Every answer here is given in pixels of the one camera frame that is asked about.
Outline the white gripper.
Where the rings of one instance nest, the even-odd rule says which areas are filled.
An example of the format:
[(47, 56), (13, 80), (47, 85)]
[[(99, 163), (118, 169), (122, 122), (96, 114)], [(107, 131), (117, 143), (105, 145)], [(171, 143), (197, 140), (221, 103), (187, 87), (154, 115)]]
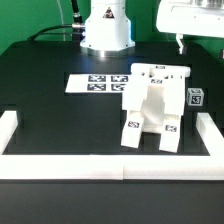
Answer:
[[(183, 34), (224, 38), (224, 0), (161, 0), (156, 27), (176, 34), (179, 53), (184, 53)], [(220, 50), (224, 59), (224, 49)]]

